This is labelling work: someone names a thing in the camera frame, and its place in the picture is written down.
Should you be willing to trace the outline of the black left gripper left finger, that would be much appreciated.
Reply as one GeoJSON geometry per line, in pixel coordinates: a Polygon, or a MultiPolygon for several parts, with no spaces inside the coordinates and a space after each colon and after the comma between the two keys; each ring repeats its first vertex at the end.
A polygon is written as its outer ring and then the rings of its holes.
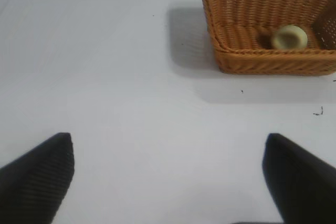
{"type": "Polygon", "coordinates": [[[57,133],[1,168],[1,223],[52,223],[75,173],[70,133],[57,133]]]}

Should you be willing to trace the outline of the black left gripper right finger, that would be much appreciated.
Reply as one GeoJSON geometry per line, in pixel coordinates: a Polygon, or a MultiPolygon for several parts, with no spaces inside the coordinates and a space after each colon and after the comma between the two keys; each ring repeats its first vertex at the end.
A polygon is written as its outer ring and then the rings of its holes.
{"type": "Polygon", "coordinates": [[[335,223],[335,168],[278,133],[268,135],[262,171],[284,223],[335,223]]]}

